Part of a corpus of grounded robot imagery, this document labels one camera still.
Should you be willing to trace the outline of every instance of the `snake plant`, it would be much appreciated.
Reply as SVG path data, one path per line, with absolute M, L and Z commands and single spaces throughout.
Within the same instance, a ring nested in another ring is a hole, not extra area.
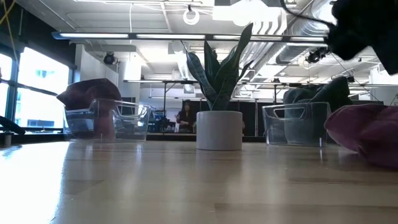
M 210 110 L 226 110 L 237 82 L 246 73 L 249 62 L 239 74 L 239 61 L 244 48 L 248 45 L 253 24 L 249 24 L 242 32 L 237 46 L 221 62 L 205 41 L 205 68 L 202 67 L 198 56 L 186 50 L 187 64 L 192 76 L 199 82 L 202 93 L 207 99 Z

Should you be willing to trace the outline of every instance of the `pink cloth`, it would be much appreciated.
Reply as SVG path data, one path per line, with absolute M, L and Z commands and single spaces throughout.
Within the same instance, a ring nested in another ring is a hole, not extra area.
M 370 164 L 398 169 L 398 107 L 344 106 L 327 119 L 325 128 L 338 144 Z

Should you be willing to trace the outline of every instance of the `wooden table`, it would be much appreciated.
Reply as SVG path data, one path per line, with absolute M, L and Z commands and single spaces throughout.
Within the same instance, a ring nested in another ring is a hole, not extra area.
M 0 223 L 398 223 L 398 175 L 332 146 L 56 142 L 0 151 Z

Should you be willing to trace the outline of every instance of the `potted plant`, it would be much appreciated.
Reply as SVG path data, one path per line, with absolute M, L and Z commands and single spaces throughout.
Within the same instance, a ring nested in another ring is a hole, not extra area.
M 186 50 L 187 64 L 192 76 L 199 82 L 210 111 L 197 113 L 197 148 L 204 150 L 241 150 L 242 113 L 227 111 L 237 82 L 245 74 L 250 63 L 239 74 L 239 61 L 250 41 L 253 24 L 242 32 L 237 46 L 221 62 L 217 61 L 208 42 L 205 41 L 205 68 L 199 58 Z

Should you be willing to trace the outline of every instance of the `yellow cable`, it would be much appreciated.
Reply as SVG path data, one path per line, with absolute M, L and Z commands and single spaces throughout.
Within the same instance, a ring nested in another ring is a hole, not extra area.
M 4 12 L 7 12 L 6 1 L 4 1 L 3 6 L 4 6 Z M 6 22 L 7 22 L 7 26 L 8 26 L 8 32 L 10 33 L 11 45 L 12 45 L 12 49 L 13 49 L 13 51 L 14 51 L 15 61 L 17 62 L 17 66 L 19 67 L 19 61 L 18 61 L 17 51 L 15 50 L 15 44 L 14 44 L 14 39 L 12 38 L 10 20 L 8 19 L 7 13 L 6 13 L 5 17 L 6 17 Z
M 14 0 L 14 1 L 12 2 L 12 4 L 11 4 L 10 8 L 8 9 L 8 11 L 7 11 L 7 10 L 4 10 L 5 15 L 0 19 L 0 25 L 1 25 L 2 22 L 5 20 L 5 18 L 7 18 L 8 14 L 11 12 L 11 9 L 14 7 L 15 3 L 16 3 L 16 0 Z M 4 8 L 6 8 L 6 0 L 4 0 L 3 4 L 4 4 Z

